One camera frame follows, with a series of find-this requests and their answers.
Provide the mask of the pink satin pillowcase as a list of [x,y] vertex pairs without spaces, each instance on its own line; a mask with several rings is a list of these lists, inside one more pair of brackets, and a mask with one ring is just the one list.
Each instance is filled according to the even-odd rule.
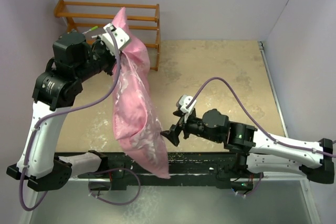
[[123,152],[158,178],[169,179],[168,154],[161,122],[150,98],[150,59],[144,43],[129,29],[126,8],[112,21],[131,38],[122,50],[121,70],[113,91],[112,130]]

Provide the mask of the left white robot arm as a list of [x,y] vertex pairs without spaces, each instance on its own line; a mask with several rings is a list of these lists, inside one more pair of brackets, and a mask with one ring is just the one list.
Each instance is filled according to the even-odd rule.
[[68,113],[74,111],[76,96],[89,78],[105,72],[112,75],[116,52],[128,39],[117,39],[116,33],[98,35],[92,45],[85,35],[71,31],[53,43],[54,56],[45,72],[38,76],[33,90],[33,115],[30,132],[19,161],[7,168],[7,175],[27,182],[37,192],[62,188],[68,179],[80,174],[73,157],[63,161],[55,150]]

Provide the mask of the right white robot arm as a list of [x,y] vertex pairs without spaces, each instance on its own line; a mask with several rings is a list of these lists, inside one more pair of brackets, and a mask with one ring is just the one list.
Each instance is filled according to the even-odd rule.
[[189,117],[181,111],[173,113],[176,124],[160,134],[174,146],[184,138],[195,135],[223,144],[224,149],[237,155],[234,173],[238,177],[263,172],[293,173],[319,184],[333,184],[333,142],[323,138],[317,142],[294,140],[262,132],[252,125],[232,122],[217,109],[211,109],[201,118],[193,111]]

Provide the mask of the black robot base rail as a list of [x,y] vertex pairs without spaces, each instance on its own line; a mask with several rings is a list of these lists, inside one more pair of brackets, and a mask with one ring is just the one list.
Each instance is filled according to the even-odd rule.
[[107,163],[102,170],[112,172],[94,175],[86,173],[82,178],[112,179],[113,190],[125,190],[127,186],[209,186],[218,189],[250,191],[252,178],[260,179],[262,173],[247,170],[247,156],[230,152],[169,152],[170,178],[158,178],[142,168],[132,158],[121,152],[104,153]]

